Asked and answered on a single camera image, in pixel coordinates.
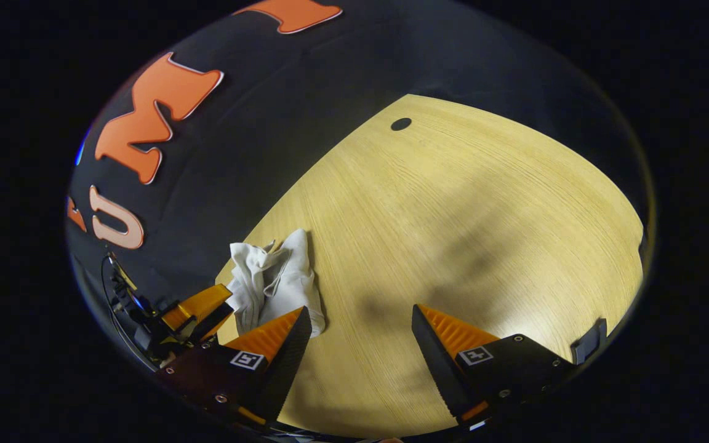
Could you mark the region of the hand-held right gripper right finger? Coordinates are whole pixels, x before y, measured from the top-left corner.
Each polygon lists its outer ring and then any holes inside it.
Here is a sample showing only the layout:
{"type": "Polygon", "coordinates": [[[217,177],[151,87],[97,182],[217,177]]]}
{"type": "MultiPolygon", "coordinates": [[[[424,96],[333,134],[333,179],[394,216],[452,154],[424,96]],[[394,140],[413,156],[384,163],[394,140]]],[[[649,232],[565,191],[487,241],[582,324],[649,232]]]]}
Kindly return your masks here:
{"type": "Polygon", "coordinates": [[[426,305],[414,305],[412,333],[439,395],[459,425],[531,404],[576,368],[526,335],[496,337],[426,305]]]}

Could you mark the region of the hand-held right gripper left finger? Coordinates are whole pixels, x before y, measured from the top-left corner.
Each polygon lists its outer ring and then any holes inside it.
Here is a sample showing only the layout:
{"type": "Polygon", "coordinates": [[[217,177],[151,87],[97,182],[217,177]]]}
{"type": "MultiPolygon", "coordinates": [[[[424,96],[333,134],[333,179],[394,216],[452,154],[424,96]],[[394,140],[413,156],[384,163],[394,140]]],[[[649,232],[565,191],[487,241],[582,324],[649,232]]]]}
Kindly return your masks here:
{"type": "Polygon", "coordinates": [[[194,346],[156,373],[172,395],[227,425],[278,421],[312,332],[307,306],[221,345],[194,346]]]}

